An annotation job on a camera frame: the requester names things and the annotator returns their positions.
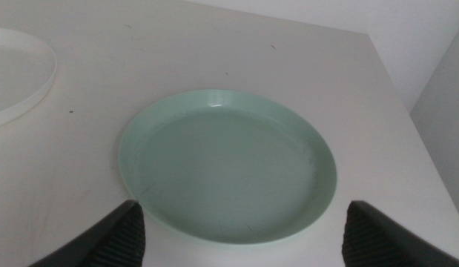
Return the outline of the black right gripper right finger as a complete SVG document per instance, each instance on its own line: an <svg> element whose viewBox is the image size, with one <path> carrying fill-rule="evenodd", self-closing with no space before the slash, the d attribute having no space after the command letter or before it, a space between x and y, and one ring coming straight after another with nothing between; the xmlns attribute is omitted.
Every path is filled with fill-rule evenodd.
<svg viewBox="0 0 459 267"><path fill-rule="evenodd" d="M347 209L341 251L348 267L459 267L458 258L360 200Z"/></svg>

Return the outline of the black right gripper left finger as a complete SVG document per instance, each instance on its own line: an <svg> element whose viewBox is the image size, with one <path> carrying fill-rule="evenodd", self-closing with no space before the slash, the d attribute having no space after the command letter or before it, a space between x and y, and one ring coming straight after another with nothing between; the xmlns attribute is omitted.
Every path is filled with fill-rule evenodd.
<svg viewBox="0 0 459 267"><path fill-rule="evenodd" d="M142 265L145 221L141 205L127 200L84 233L32 267Z"/></svg>

